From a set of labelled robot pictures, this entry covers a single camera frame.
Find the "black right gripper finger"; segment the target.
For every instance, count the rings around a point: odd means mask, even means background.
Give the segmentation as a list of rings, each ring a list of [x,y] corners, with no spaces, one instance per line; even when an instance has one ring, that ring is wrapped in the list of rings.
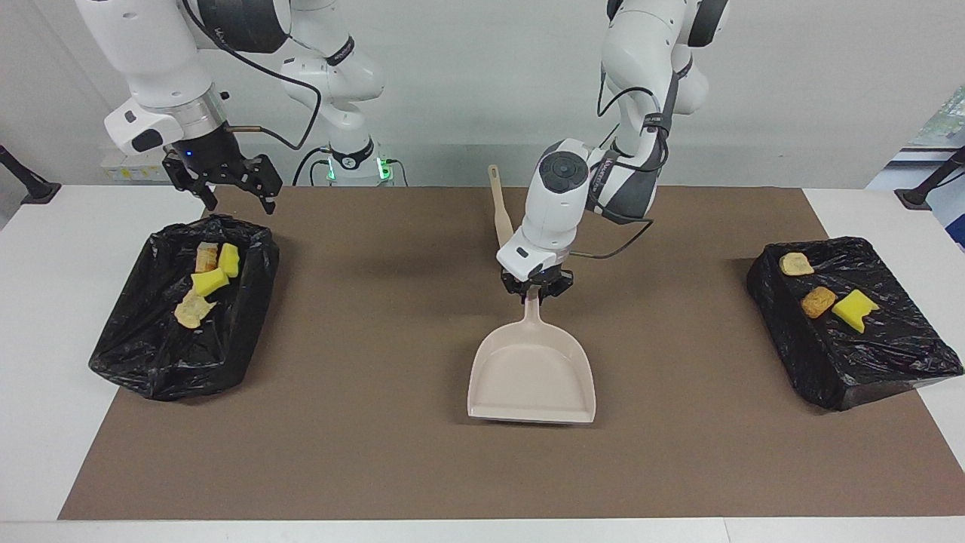
[[[206,180],[191,176],[189,169],[175,152],[167,152],[163,158],[163,168],[175,189],[180,192],[189,192],[200,199],[207,212],[216,210],[218,200],[208,188]]]
[[[241,166],[241,188],[259,199],[263,212],[275,213],[275,200],[280,194],[283,182],[271,159],[268,155],[257,155],[255,158],[244,159]]]

